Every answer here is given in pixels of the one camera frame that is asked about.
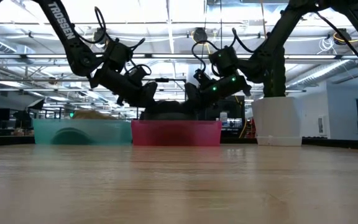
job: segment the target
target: translucent teal bin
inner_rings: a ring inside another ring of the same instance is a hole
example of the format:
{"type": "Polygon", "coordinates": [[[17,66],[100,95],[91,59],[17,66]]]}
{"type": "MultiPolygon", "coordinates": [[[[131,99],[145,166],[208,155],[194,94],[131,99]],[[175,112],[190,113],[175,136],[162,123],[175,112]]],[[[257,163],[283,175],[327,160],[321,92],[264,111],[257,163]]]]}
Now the translucent teal bin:
{"type": "Polygon", "coordinates": [[[36,144],[125,145],[131,144],[131,124],[96,119],[35,119],[36,144]]]}

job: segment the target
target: table surface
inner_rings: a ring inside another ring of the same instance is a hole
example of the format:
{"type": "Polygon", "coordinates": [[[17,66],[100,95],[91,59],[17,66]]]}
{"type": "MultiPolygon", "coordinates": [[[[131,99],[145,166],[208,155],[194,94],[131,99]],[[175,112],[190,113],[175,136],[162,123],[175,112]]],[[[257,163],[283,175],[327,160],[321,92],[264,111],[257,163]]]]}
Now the table surface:
{"type": "Polygon", "coordinates": [[[2,146],[0,223],[358,223],[358,150],[2,146]]]}

